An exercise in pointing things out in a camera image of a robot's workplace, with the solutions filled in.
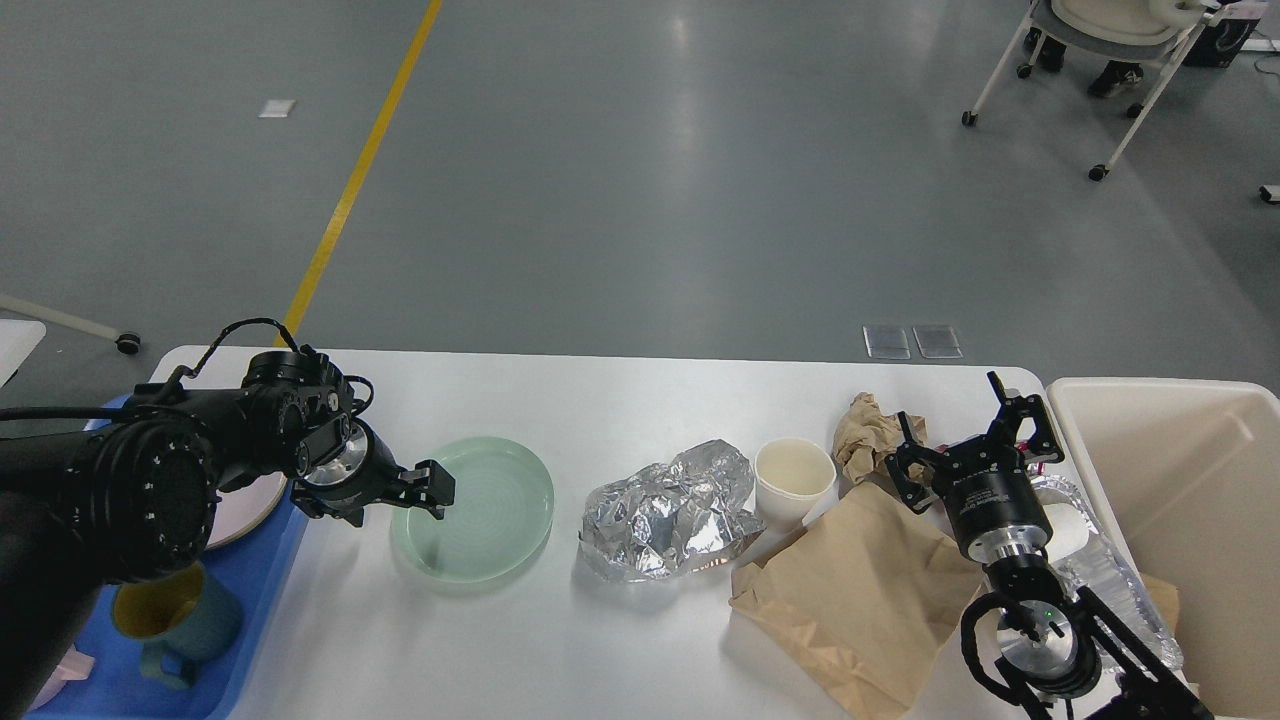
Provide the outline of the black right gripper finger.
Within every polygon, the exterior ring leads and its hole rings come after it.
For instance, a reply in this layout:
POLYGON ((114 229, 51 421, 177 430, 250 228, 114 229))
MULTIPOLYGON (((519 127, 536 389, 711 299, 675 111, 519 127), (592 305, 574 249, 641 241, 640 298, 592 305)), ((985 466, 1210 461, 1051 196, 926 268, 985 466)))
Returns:
POLYGON ((986 378, 998 410, 986 432, 984 469, 1030 471, 1033 466, 1065 461, 1065 451, 1039 395, 1010 392, 996 372, 986 378))
POLYGON ((896 419, 902 441, 884 460, 884 469, 904 505, 922 515, 936 500, 946 498, 951 492, 950 446, 923 445, 906 413, 897 413, 896 419))

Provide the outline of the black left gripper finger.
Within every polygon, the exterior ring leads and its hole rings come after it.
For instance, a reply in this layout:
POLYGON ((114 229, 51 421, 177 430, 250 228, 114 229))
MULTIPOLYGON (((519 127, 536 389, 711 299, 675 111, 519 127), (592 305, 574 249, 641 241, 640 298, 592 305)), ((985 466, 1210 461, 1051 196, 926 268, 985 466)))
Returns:
POLYGON ((454 477, 435 459, 401 469, 396 478, 396 506, 422 510, 438 521, 454 505, 454 477))

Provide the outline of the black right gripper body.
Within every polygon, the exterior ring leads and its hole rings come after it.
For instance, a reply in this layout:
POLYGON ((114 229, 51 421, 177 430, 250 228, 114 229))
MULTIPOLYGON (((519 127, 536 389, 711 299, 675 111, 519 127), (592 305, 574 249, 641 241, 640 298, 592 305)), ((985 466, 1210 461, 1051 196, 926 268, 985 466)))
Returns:
POLYGON ((948 450, 938 480, 963 556, 983 566, 1047 550, 1053 529, 1019 450, 948 450))

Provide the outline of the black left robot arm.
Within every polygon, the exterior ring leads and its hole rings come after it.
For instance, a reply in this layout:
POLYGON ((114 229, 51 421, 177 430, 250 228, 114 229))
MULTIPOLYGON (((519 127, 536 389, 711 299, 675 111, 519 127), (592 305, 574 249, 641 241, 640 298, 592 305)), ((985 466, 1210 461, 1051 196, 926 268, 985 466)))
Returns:
POLYGON ((120 407, 9 407, 4 421, 99 419, 3 441, 3 716, 18 719, 108 584, 155 582, 207 548, 221 493, 271 474, 307 518, 361 527, 372 503, 434 518, 454 502, 435 460, 401 466, 364 420, 356 375, 276 327, 232 389, 187 389, 204 361, 120 407))

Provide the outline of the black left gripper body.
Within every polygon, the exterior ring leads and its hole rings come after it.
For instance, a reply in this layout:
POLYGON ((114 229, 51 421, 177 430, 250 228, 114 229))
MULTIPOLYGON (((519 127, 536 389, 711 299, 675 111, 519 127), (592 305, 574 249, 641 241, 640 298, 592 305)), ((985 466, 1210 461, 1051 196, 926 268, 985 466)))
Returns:
POLYGON ((367 506, 402 503, 402 471, 376 432, 355 420, 352 434, 333 459, 291 482, 291 502, 306 518, 333 518, 361 528, 367 506))

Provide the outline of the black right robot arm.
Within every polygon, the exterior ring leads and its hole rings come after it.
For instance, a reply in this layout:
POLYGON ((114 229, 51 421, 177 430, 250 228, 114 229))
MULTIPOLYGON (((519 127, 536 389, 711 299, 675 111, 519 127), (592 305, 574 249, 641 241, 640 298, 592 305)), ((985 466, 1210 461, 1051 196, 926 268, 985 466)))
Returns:
POLYGON ((1056 702, 1071 705, 1100 683, 1105 660, 1117 669, 1117 693, 1097 719, 1207 719, 1196 692, 1088 585, 1070 588, 1053 569, 1050 515, 1033 470, 1065 459, 1044 401, 988 382, 998 411, 982 434, 934 448, 906 413, 902 442, 886 459, 901 501, 916 514, 941 502, 960 553, 986 575, 959 625, 973 679, 1030 719, 1056 702))

